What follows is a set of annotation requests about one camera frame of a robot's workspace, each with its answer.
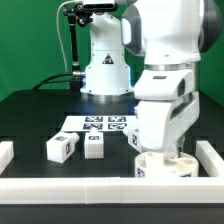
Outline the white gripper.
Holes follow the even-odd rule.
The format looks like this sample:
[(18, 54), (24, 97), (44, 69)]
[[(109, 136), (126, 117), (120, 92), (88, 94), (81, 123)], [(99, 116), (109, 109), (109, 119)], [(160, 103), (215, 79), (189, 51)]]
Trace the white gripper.
[(199, 117), (199, 93), (191, 69), (144, 70), (134, 87), (141, 146), (154, 152), (174, 152), (177, 143)]

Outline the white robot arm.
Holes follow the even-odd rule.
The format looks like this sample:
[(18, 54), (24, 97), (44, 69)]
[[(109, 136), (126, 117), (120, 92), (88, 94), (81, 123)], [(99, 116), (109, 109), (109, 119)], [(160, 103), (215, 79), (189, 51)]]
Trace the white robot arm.
[(114, 21), (108, 1), (84, 0), (93, 56), (81, 92), (133, 93), (137, 123), (128, 133), (138, 132), (142, 150), (174, 161), (199, 117), (196, 64), (221, 34), (221, 12), (214, 0), (136, 0)]

